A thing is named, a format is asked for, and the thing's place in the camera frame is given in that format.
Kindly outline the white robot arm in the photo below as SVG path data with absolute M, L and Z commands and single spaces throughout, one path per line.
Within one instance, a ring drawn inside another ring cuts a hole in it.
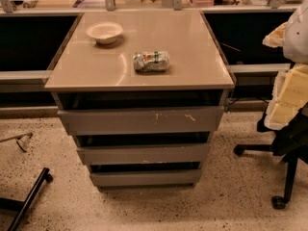
M 281 47 L 283 56 L 294 65 L 275 77 L 272 100 L 265 112 L 264 125 L 280 130 L 308 103 L 308 0 L 263 39 L 271 48 Z

